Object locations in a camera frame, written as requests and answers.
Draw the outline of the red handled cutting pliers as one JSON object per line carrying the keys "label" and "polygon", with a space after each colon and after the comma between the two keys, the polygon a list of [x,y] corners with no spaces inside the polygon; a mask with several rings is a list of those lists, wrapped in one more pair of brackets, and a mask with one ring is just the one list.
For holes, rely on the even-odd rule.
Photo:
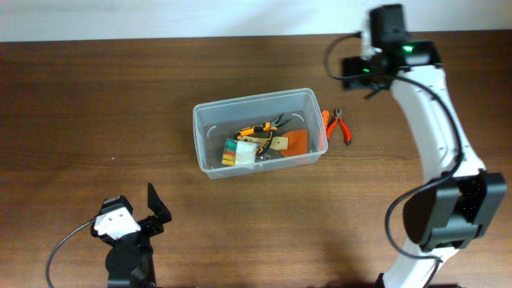
{"label": "red handled cutting pliers", "polygon": [[344,143],[347,146],[350,146],[352,143],[352,134],[348,125],[344,121],[341,109],[334,110],[334,116],[332,117],[332,120],[330,121],[326,128],[326,137],[328,141],[330,140],[330,136],[332,135],[332,132],[334,131],[334,128],[336,126],[339,126],[341,128]]}

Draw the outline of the clear pack of coloured clips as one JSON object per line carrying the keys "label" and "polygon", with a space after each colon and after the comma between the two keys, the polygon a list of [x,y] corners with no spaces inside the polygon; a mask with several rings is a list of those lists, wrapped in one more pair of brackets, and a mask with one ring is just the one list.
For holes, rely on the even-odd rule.
{"label": "clear pack of coloured clips", "polygon": [[255,163],[258,145],[252,142],[227,139],[222,152],[222,164],[241,166]]}

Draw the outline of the orange scraper with wooden handle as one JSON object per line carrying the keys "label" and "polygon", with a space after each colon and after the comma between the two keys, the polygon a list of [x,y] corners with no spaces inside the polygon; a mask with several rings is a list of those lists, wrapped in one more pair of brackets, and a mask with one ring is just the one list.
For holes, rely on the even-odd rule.
{"label": "orange scraper with wooden handle", "polygon": [[[251,136],[245,136],[239,141],[252,141],[259,145],[260,147],[260,145],[264,143],[267,135],[267,132],[262,132],[258,134],[253,134]],[[277,150],[281,152],[282,156],[291,157],[300,154],[306,154],[307,147],[308,130],[292,130],[284,134],[279,134],[277,132],[267,152],[269,152],[270,150]]]}

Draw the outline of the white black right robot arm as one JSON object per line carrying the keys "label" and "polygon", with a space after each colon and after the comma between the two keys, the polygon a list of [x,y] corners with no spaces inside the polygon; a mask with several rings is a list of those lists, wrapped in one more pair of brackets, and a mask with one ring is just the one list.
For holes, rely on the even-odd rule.
{"label": "white black right robot arm", "polygon": [[376,281],[427,287],[443,264],[485,235],[507,192],[469,143],[450,100],[435,44],[414,40],[400,4],[373,8],[358,33],[362,53],[342,61],[347,90],[388,90],[406,116],[422,164],[422,184],[399,196],[406,240]]}

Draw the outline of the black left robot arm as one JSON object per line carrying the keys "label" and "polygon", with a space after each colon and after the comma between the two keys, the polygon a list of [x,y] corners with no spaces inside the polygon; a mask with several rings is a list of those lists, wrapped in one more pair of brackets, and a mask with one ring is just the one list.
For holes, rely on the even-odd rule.
{"label": "black left robot arm", "polygon": [[137,221],[128,199],[119,195],[105,200],[94,217],[91,236],[111,246],[105,260],[108,287],[157,285],[150,239],[164,232],[164,225],[172,221],[172,215],[150,182],[147,206],[152,215]]}

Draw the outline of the orange perforated plastic strip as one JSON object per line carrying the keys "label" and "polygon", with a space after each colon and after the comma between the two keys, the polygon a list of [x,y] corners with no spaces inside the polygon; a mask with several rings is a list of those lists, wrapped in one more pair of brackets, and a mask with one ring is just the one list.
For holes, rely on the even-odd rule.
{"label": "orange perforated plastic strip", "polygon": [[330,117],[330,112],[328,110],[322,110],[322,130],[319,132],[319,147],[323,150],[323,152],[328,151],[329,140],[327,139],[327,126]]}

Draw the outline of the orange black needle nose pliers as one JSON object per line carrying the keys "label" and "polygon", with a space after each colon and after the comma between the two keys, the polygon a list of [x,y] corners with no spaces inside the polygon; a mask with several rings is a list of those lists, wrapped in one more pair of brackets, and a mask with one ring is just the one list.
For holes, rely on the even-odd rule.
{"label": "orange black needle nose pliers", "polygon": [[265,138],[264,143],[261,144],[260,147],[256,151],[257,157],[263,156],[270,148],[270,145],[271,145],[274,137],[276,136],[278,129],[280,127],[284,126],[285,124],[287,124],[289,121],[291,121],[291,118],[290,118],[290,119],[287,119],[284,122],[282,122],[281,121],[282,116],[283,116],[283,114],[280,114],[272,122],[264,122],[263,124],[260,124],[260,125],[249,126],[249,127],[243,128],[234,134],[234,138],[236,140],[241,140],[245,136],[251,136],[253,134],[267,132],[268,135]]}

